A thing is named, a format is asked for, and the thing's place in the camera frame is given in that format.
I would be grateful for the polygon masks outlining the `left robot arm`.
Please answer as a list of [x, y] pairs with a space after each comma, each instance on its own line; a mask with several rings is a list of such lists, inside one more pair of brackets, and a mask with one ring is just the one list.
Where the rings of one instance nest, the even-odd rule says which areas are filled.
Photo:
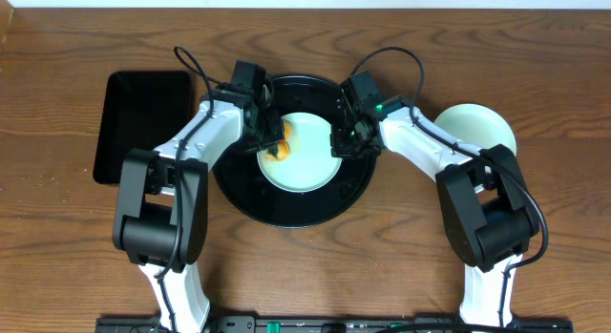
[[198, 259], [208, 225], [208, 176], [222, 154], [254, 139], [261, 149], [283, 135], [269, 111], [271, 81], [260, 88], [222, 84], [172, 138], [125, 157], [116, 202], [113, 244], [153, 288], [160, 316], [156, 332], [201, 332], [211, 304]]

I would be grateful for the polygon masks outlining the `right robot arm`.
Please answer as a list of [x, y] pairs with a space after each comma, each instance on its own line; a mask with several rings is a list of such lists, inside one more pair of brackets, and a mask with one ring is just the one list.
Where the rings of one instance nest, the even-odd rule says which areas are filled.
[[331, 130], [333, 156], [387, 149], [434, 181], [446, 236], [465, 264], [462, 322], [511, 327], [515, 272], [540, 259], [523, 256], [532, 237], [548, 233], [515, 152], [498, 137], [477, 140], [467, 127], [455, 134], [402, 96], [345, 97], [340, 110]]

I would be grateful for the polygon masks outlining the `light blue plate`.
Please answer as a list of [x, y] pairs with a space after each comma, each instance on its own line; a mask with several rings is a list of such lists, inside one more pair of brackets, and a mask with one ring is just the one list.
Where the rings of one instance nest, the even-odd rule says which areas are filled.
[[342, 159], [330, 152], [331, 125], [309, 113], [285, 114], [283, 121], [292, 126], [287, 142], [290, 155], [282, 161], [267, 160], [265, 151], [257, 153], [259, 167], [274, 186], [292, 193], [317, 190], [330, 182], [340, 169]]
[[449, 134], [489, 149], [498, 144], [517, 152], [516, 137], [509, 123], [494, 110], [473, 103], [452, 106], [442, 112], [434, 124]]

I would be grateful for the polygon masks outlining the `yellow green sponge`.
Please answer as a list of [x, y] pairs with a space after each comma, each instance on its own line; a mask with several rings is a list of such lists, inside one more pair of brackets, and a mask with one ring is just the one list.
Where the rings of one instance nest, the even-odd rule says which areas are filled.
[[292, 133], [292, 126], [286, 120], [283, 121], [283, 124], [284, 124], [284, 138], [280, 140], [279, 142], [277, 142], [272, 147], [269, 147], [265, 151], [264, 156], [267, 160], [282, 161], [288, 158], [290, 155], [290, 147], [289, 147], [287, 140]]

